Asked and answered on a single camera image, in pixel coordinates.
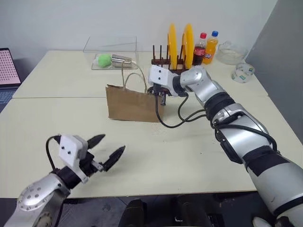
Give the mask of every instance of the orange juice bottle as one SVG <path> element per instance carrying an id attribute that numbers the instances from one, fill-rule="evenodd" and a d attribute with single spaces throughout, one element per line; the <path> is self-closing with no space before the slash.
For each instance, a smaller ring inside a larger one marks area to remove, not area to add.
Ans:
<path id="1" fill-rule="evenodd" d="M 213 60 L 214 53 L 216 52 L 216 46 L 218 44 L 217 37 L 218 37 L 218 32 L 213 31 L 212 37 L 208 38 L 208 40 L 207 40 L 207 46 L 206 46 L 205 55 L 204 55 L 204 59 L 203 59 L 203 63 L 206 65 L 211 63 Z"/>

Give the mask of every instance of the yellow plate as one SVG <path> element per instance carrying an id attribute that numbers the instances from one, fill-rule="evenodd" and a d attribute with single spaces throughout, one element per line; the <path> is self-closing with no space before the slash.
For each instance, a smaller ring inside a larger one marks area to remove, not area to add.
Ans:
<path id="1" fill-rule="evenodd" d="M 172 68 L 177 69 L 177 36 L 175 25 L 172 23 L 169 26 L 167 34 L 167 45 L 169 46 L 169 55 Z"/>
<path id="2" fill-rule="evenodd" d="M 190 69 L 194 58 L 194 32 L 191 24 L 187 24 L 182 35 L 183 58 L 186 55 L 185 68 Z"/>

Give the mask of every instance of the plastic bottle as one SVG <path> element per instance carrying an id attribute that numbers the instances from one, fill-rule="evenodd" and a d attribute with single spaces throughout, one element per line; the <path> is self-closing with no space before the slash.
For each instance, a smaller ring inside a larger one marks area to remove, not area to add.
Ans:
<path id="1" fill-rule="evenodd" d="M 206 33 L 202 32 L 194 48 L 193 65 L 201 65 L 206 49 Z"/>
<path id="2" fill-rule="evenodd" d="M 204 64 L 209 64 L 212 62 L 214 53 L 216 52 L 216 46 L 218 44 L 218 32 L 213 31 L 212 37 L 208 38 L 207 40 L 207 45 L 206 45 L 206 50 L 205 50 L 205 55 L 203 59 Z"/>

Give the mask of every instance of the metal cup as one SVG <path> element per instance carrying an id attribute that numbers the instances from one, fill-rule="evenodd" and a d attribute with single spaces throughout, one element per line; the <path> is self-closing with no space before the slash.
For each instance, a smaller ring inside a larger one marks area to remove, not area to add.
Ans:
<path id="1" fill-rule="evenodd" d="M 112 54 L 112 65 L 116 68 L 121 68 L 123 63 L 123 68 L 132 67 L 132 59 L 124 56 L 119 56 Z"/>

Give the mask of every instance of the black cable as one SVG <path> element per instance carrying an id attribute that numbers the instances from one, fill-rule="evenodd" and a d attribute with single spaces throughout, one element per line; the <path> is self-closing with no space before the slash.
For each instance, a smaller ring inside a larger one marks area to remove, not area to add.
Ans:
<path id="1" fill-rule="evenodd" d="M 276 144 L 275 139 L 272 138 L 270 135 L 262 132 L 262 131 L 259 131 L 259 130 L 256 130 L 256 129 L 253 129 L 253 128 L 250 128 L 250 127 L 247 127 L 247 126 L 243 126 L 243 125 L 236 125 L 236 124 L 215 125 L 214 128 L 216 130 L 220 130 L 220 129 L 241 129 L 241 130 L 246 130 L 246 131 L 253 132 L 253 133 L 258 134 L 260 136 L 264 136 L 273 145 L 273 150 L 277 151 L 277 144 Z"/>
<path id="2" fill-rule="evenodd" d="M 55 170 L 56 167 L 55 167 L 55 165 L 54 165 L 54 163 L 53 163 L 51 154 L 50 154 L 50 152 L 49 152 L 48 144 L 49 144 L 49 141 L 50 141 L 51 139 L 54 139 L 55 137 L 56 137 L 56 136 L 51 136 L 50 138 L 47 139 L 47 141 L 46 141 L 46 143 L 45 143 L 46 154 L 47 154 L 48 160 L 49 160 L 49 162 L 50 162 L 50 164 L 51 164 L 53 170 Z"/>
<path id="3" fill-rule="evenodd" d="M 180 104 L 180 106 L 179 106 L 179 108 L 178 108 L 178 116 L 179 116 L 179 118 L 182 120 L 182 121 L 184 121 L 184 119 L 182 118 L 182 116 L 181 116 L 181 113 L 180 113 L 180 111 L 181 111 L 181 107 L 183 106 L 183 104 L 188 100 L 188 93 L 185 93 L 185 99 L 183 100 L 183 102 Z M 198 110 L 198 111 L 196 111 L 195 113 L 200 113 L 200 112 L 204 112 L 205 110 Z M 199 119 L 199 118 L 201 118 L 201 117 L 206 117 L 206 114 L 202 114 L 202 115 L 200 115 L 200 116 L 198 116 L 198 117 L 195 117 L 194 119 L 191 119 L 191 120 L 187 120 L 186 122 L 193 122 L 193 121 L 195 121 L 195 120 L 197 120 L 197 119 Z"/>
<path id="4" fill-rule="evenodd" d="M 169 125 L 165 124 L 165 123 L 162 121 L 162 119 L 161 119 L 161 117 L 160 117 L 160 115 L 159 115 L 159 110 L 158 110 L 158 96 L 155 96 L 155 103 L 156 103 L 156 115 L 157 115 L 157 117 L 158 117 L 158 120 L 160 121 L 161 124 L 163 124 L 165 127 L 170 128 L 170 129 L 174 129 L 174 128 L 176 128 L 176 127 L 181 126 L 182 124 L 184 124 L 185 122 L 187 122 L 187 120 L 189 120 L 192 116 L 194 116 L 194 115 L 196 115 L 197 113 L 200 112 L 200 110 L 198 110 L 198 111 L 192 113 L 192 114 L 191 114 L 190 116 L 188 116 L 187 118 L 185 118 L 185 119 L 184 119 L 182 122 L 180 122 L 179 124 L 176 124 L 176 125 L 174 125 L 174 126 L 169 126 Z"/>

